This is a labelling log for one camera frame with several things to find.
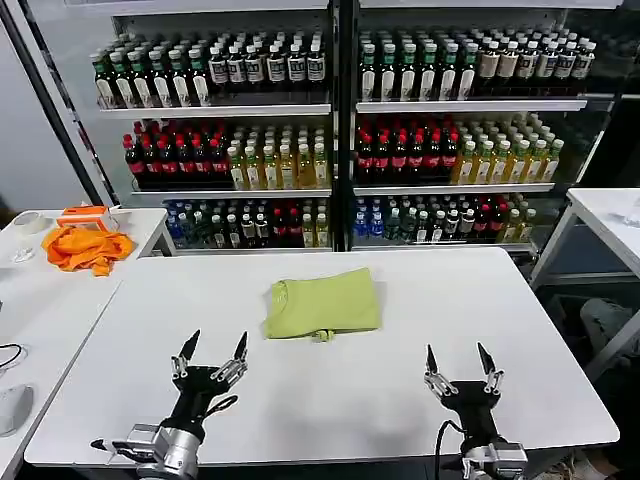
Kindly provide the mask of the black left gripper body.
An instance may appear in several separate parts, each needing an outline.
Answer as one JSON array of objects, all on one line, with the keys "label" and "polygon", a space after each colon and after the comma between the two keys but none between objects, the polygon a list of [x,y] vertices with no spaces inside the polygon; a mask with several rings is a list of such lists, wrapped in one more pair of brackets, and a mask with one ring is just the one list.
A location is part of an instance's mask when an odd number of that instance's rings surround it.
[{"label": "black left gripper body", "polygon": [[226,394],[231,388],[226,385],[216,385],[210,376],[219,367],[189,366],[187,376],[175,379],[174,385],[179,390],[179,398],[167,418],[167,427],[186,432],[203,432],[203,422],[206,418],[229,408],[236,402],[236,396],[231,395],[213,407],[211,401]]}]

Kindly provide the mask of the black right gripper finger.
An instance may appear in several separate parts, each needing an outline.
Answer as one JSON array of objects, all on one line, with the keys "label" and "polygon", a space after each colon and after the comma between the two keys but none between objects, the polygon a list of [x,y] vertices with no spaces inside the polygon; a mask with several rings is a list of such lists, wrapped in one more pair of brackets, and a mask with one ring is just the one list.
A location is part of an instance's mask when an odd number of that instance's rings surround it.
[{"label": "black right gripper finger", "polygon": [[424,383],[438,399],[451,397],[459,393],[459,390],[438,370],[435,355],[430,344],[426,347]]},{"label": "black right gripper finger", "polygon": [[477,343],[477,348],[486,376],[484,391],[487,394],[500,395],[501,383],[504,378],[504,371],[498,369],[491,354],[484,348],[481,342]]}]

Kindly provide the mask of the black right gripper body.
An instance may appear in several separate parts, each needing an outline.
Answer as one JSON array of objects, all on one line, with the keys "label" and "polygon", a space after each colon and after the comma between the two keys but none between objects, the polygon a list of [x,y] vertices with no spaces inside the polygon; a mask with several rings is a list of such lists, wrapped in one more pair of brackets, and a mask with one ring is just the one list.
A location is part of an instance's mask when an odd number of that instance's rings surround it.
[{"label": "black right gripper body", "polygon": [[463,430],[463,445],[489,445],[501,436],[496,428],[492,409],[500,394],[487,392],[485,381],[453,381],[454,393],[442,398],[442,405],[454,411]]}]

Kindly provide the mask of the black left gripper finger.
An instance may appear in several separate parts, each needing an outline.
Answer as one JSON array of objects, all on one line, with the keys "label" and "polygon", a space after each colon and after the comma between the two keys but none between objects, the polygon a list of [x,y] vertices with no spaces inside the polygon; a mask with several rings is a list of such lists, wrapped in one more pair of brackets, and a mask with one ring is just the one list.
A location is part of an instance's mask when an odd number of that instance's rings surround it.
[{"label": "black left gripper finger", "polygon": [[248,332],[245,331],[236,346],[232,358],[211,374],[210,379],[216,385],[226,385],[231,388],[246,373],[248,369],[247,341]]},{"label": "black left gripper finger", "polygon": [[196,330],[183,344],[179,354],[171,357],[173,379],[181,379],[187,376],[187,367],[195,352],[200,333],[200,330]]}]

